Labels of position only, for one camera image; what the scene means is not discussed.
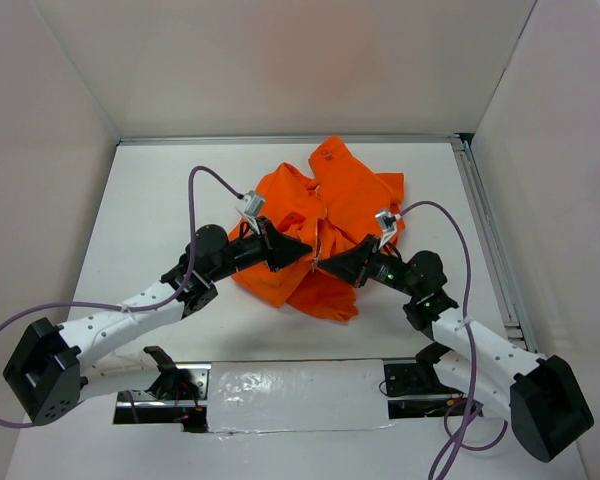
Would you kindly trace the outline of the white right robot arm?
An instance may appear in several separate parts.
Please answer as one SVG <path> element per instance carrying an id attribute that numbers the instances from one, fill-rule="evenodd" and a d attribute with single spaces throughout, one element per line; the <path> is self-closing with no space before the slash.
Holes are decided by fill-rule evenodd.
<path id="1" fill-rule="evenodd" d="M 416 356 L 416 379 L 428 392 L 461 391 L 507 421 L 535 459 L 553 460 L 594 425 L 570 365 L 519 348 L 477 321 L 466 320 L 443 290 L 440 257 L 420 251 L 409 261 L 383 253 L 378 239 L 319 263 L 321 270 L 354 286 L 374 280 L 409 296 L 403 310 L 431 343 Z"/>

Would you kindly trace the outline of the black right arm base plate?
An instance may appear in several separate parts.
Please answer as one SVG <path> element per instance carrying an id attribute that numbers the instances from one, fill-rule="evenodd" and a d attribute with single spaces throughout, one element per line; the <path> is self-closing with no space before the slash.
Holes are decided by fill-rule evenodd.
<path id="1" fill-rule="evenodd" d="M 458 390 L 442 385 L 433 370 L 416 362 L 385 363 L 378 389 L 387 398 L 392 420 L 443 417 L 465 398 Z"/>

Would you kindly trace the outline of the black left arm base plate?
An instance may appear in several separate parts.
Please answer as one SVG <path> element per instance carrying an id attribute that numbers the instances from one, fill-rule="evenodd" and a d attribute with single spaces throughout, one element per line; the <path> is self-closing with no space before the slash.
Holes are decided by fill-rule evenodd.
<path id="1" fill-rule="evenodd" d="M 210 364 L 177 364 L 178 374 L 158 378 L 145 390 L 117 394 L 114 425 L 173 424 L 188 433 L 207 433 Z"/>

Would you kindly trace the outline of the orange jacket with pink lining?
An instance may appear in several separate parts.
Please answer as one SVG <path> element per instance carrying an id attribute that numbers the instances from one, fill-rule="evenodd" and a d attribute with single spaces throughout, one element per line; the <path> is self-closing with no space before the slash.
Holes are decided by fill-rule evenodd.
<path id="1" fill-rule="evenodd" d="M 358 313 L 354 288 L 320 269 L 313 272 L 313 259 L 327 259 L 369 234 L 380 235 L 375 215 L 383 209 L 400 211 L 405 177 L 373 172 L 338 136 L 318 146 L 308 163 L 310 176 L 282 163 L 256 190 L 266 199 L 262 215 L 279 232 L 311 245 L 313 252 L 277 273 L 260 264 L 232 279 L 273 307 L 289 305 L 311 317 L 347 322 Z"/>

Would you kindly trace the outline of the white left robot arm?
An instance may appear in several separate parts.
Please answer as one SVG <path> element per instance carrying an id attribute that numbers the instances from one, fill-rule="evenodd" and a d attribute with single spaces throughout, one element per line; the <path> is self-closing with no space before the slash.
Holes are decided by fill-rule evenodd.
<path id="1" fill-rule="evenodd" d="M 311 253 L 310 245 L 279 232 L 266 218 L 257 232 L 230 240 L 217 225 L 200 228 L 179 263 L 160 281 L 111 310 L 54 326 L 30 324 L 3 376 L 32 424 L 47 425 L 78 404 L 86 369 L 115 349 L 201 310 L 217 281 L 257 264 L 276 272 Z"/>

